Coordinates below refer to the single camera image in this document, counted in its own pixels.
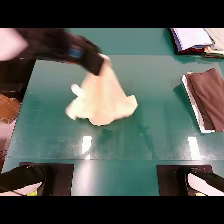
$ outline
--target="stack of folded cloth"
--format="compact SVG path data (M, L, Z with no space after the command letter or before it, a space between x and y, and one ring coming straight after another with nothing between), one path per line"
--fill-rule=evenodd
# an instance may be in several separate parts
M215 68L182 78L202 133L224 130L224 81Z
M203 28L170 28L176 54L202 54L212 40Z
M224 28L204 28L213 45L205 48L205 57L224 58Z

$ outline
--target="glossy green surface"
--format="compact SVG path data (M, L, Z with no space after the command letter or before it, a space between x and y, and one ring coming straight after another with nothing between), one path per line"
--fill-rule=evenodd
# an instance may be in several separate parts
M38 61L4 171L17 166L18 161L74 162L78 167L86 164L83 166L89 167L94 177L82 191L81 182L88 178L78 168L73 195L157 195L156 164L188 164L199 159L224 176L224 133L199 132L181 84L182 75L189 71L215 67L223 74L223 60L174 55L166 29L70 32L91 39L110 56L121 86L127 95L136 96L138 108L133 116L107 126L73 121L65 114L75 98L70 87L73 83L80 85L86 71L77 65ZM84 136L92 137L92 145L82 154ZM189 144L189 137L197 144ZM87 155L93 161L75 161ZM113 187L119 182L120 187Z

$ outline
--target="floor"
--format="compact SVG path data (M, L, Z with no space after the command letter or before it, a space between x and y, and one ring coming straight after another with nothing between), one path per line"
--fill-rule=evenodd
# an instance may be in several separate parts
M16 121L14 121L11 125L0 123L0 172L2 170L5 157L8 152L8 147L15 127L15 123Z

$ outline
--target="folded brown cloth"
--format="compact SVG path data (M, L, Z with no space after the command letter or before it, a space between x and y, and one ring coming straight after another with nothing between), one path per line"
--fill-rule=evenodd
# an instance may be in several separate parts
M201 112L206 130L224 130L224 81L215 68L187 74L187 85Z

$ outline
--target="green table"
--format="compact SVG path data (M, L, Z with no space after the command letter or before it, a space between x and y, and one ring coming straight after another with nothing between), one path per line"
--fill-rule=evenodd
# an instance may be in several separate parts
M72 195L158 195L157 164L209 163L224 176L224 133L199 132L181 84L189 71L215 67L222 74L223 60L174 55L170 34L161 28L70 32L91 39L110 56L124 91L136 96L138 108L133 116L108 126L72 121L65 114L75 97L70 87L80 85L86 71L38 61L3 172L20 161L74 163ZM82 154L84 136L92 137L92 145Z

